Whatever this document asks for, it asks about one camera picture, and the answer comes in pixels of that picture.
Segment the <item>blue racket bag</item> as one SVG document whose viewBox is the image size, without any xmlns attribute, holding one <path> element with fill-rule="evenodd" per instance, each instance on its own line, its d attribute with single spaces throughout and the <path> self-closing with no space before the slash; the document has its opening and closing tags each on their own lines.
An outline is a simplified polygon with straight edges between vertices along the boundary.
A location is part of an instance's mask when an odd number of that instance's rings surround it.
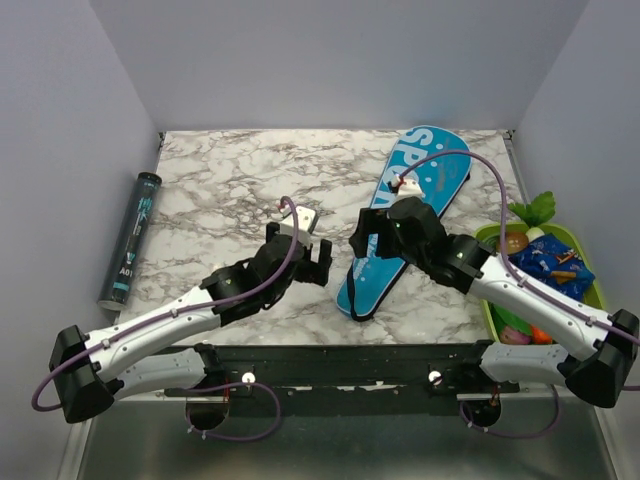
<svg viewBox="0 0 640 480">
<path fill-rule="evenodd" d="M 467 143 L 453 132 L 434 126 L 417 126 L 399 137 L 389 154 L 369 206 L 387 208 L 393 194 L 388 183 L 419 160 L 441 151 L 468 151 Z M 424 193 L 423 202 L 443 215 L 461 187 L 470 178 L 472 159 L 467 155 L 447 155 L 430 160 L 408 174 Z M 408 264 L 399 258 L 376 255 L 378 237 L 368 237 L 367 254 L 355 258 L 336 295 L 338 309 L 357 322 L 373 317 L 400 279 Z"/>
</svg>

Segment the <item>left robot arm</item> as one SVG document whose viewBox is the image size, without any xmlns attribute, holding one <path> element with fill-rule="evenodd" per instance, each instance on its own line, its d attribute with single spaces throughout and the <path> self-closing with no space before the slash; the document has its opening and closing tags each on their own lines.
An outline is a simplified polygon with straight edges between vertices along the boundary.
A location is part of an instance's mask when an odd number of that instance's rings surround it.
<svg viewBox="0 0 640 480">
<path fill-rule="evenodd" d="M 67 423 L 92 419 L 116 401 L 154 390 L 214 393 L 225 375 L 212 347 L 181 341 L 272 308 L 293 282 L 325 286 L 332 244 L 284 223 L 266 227 L 250 258 L 222 267 L 178 299 L 126 324 L 84 333 L 61 330 L 49 360 Z"/>
</svg>

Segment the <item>black shuttlecock tube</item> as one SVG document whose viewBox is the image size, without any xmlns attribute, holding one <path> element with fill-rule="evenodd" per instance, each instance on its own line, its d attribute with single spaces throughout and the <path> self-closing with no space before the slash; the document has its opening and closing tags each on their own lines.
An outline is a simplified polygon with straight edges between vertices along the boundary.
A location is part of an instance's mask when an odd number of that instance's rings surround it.
<svg viewBox="0 0 640 480">
<path fill-rule="evenodd" d="M 137 176 L 97 301 L 104 310 L 119 312 L 126 306 L 161 184 L 155 173 Z"/>
</svg>

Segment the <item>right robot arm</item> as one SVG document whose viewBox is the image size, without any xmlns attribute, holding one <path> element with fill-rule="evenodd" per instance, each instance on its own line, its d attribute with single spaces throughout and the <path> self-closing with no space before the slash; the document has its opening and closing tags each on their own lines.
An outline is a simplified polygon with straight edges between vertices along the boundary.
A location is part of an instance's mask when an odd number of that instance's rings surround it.
<svg viewBox="0 0 640 480">
<path fill-rule="evenodd" d="M 467 389 L 534 382 L 564 386 L 597 407 L 616 405 L 638 354 L 636 315 L 574 300 L 515 269 L 476 238 L 447 233 L 433 208 L 417 197 L 361 209 L 349 239 L 356 257 L 367 255 L 370 236 L 377 238 L 376 256 L 400 258 L 435 283 L 505 308 L 553 338 L 550 346 L 489 344 L 481 357 L 460 367 Z"/>
</svg>

